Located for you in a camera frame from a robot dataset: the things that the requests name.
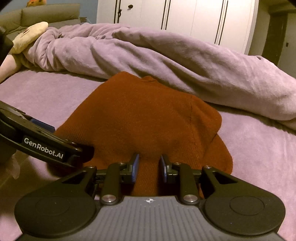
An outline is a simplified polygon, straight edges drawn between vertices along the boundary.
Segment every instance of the gray ribbed plate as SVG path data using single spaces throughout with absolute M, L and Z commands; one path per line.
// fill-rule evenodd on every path
M 85 229 L 64 238 L 43 239 L 28 235 L 18 241 L 283 241 L 276 233 L 264 237 L 235 237 L 211 226 L 195 206 L 173 196 L 125 197 L 103 207 Z

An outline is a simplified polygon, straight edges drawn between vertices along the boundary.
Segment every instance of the orange plush toy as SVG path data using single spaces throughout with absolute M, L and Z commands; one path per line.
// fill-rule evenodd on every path
M 27 3 L 27 7 L 32 7 L 32 6 L 40 6 L 40 5 L 45 5 L 46 0 L 30 0 Z

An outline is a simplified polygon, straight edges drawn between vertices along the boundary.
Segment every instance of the ceiling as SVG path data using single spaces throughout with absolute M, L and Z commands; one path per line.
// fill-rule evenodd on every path
M 262 0 L 262 1 L 268 6 L 289 2 L 288 0 Z

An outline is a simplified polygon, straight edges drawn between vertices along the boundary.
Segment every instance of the knit fabric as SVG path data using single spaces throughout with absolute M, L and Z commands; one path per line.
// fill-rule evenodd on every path
M 210 165 L 232 172 L 232 158 L 217 132 L 221 116 L 196 96 L 127 72 L 100 85 L 60 126 L 55 135 L 95 148 L 84 165 L 106 169 L 140 154 L 131 195 L 160 194 L 161 154 L 193 169 Z

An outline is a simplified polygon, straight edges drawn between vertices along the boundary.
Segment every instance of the dark door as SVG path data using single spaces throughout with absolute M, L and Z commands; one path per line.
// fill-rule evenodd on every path
M 262 57 L 277 65 L 283 48 L 288 14 L 277 13 L 270 16 L 269 27 Z

